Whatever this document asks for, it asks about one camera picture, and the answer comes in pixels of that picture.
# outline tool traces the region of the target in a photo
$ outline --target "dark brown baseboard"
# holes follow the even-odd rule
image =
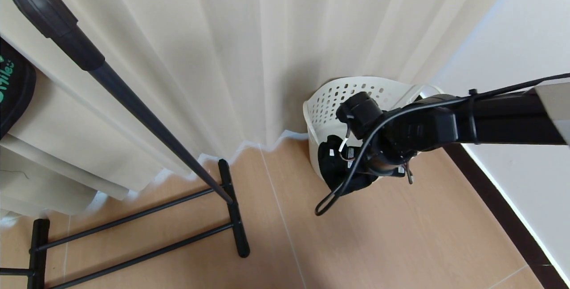
[[[545,289],[568,289],[515,211],[465,149],[459,144],[448,145],[444,149],[495,215],[542,286]]]

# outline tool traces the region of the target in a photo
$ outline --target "wooden floor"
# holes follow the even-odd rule
[[[216,164],[206,168],[219,177]],[[238,257],[231,231],[78,285],[78,289],[540,289],[532,271],[444,151],[411,163],[415,184],[383,178],[313,214],[328,189],[308,160],[307,141],[272,152],[249,148],[232,177],[251,255]],[[170,177],[138,198],[108,199],[95,214],[51,213],[53,240],[204,188]],[[57,285],[228,222],[215,194],[48,251]],[[27,267],[32,219],[0,234],[1,265]],[[2,289],[26,279],[0,277]]]

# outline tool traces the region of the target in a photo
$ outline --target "perforated basket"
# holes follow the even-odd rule
[[[391,110],[413,102],[423,87],[373,76],[339,78],[321,86],[303,104],[303,115],[309,134],[309,154],[316,174],[322,179],[318,158],[320,143],[325,142],[328,135],[344,137],[346,134],[346,124],[340,122],[334,114],[339,104],[364,91],[382,110]],[[362,141],[351,135],[347,145],[359,147]]]

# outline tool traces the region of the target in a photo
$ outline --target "black cable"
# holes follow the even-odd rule
[[[460,102],[464,102],[466,100],[468,100],[469,98],[488,98],[491,96],[496,96],[499,94],[507,94],[509,92],[512,91],[516,91],[516,90],[521,90],[524,88],[528,88],[530,86],[536,86],[538,84],[540,84],[541,82],[544,81],[549,81],[549,80],[557,80],[560,78],[570,78],[570,73],[565,73],[565,74],[559,74],[559,75],[554,75],[554,76],[549,76],[549,77],[544,77],[544,78],[539,78],[537,80],[532,80],[532,81],[528,81],[528,82],[523,82],[520,84],[515,84],[515,85],[511,85],[511,86],[507,86],[505,88],[500,88],[497,90],[491,90],[488,92],[484,92],[482,94],[477,94],[476,96],[466,96],[466,97],[462,97],[462,98],[455,98],[453,100],[447,100],[444,102],[436,102],[436,103],[430,103],[430,104],[423,104],[423,105],[417,105],[417,106],[412,106],[409,109],[405,109],[402,110],[399,113],[394,114],[393,116],[387,118],[386,120],[382,121],[380,124],[378,124],[374,130],[372,130],[372,133],[368,135],[368,138],[366,139],[366,141],[364,141],[364,143],[362,143],[362,147],[360,148],[360,152],[358,153],[358,156],[356,157],[356,160],[354,160],[354,162],[352,163],[352,169],[350,170],[350,173],[348,174],[348,177],[346,179],[344,179],[344,181],[338,185],[338,187],[336,187],[336,189],[334,189],[334,191],[330,192],[327,196],[325,196],[315,207],[315,214],[317,216],[321,216],[322,214],[324,214],[325,212],[328,211],[328,209],[338,200],[338,198],[340,198],[340,195],[342,193],[344,193],[344,191],[346,191],[346,188],[348,188],[348,185],[350,184],[350,181],[352,179],[352,176],[354,175],[354,172],[356,171],[356,168],[358,167],[358,164],[360,163],[360,160],[362,159],[362,156],[365,153],[365,149],[368,147],[368,145],[370,144],[370,141],[372,141],[372,138],[374,137],[374,135],[384,126],[386,125],[388,122],[394,120],[395,118],[402,116],[404,114],[408,114],[410,112],[414,112],[414,111],[418,111],[418,110],[423,110],[423,109],[430,109],[430,108],[438,108],[440,106],[445,106],[445,105],[450,105],[450,104],[456,104],[456,103],[460,103]],[[324,208],[322,208],[322,210],[320,210],[320,207],[326,203],[326,206],[324,206]]]

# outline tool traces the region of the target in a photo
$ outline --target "beige curtain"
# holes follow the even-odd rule
[[[302,103],[330,79],[429,81],[496,0],[64,1],[195,156],[230,158],[244,140],[304,132]],[[189,174],[10,0],[1,7],[2,36],[59,88],[159,165]]]

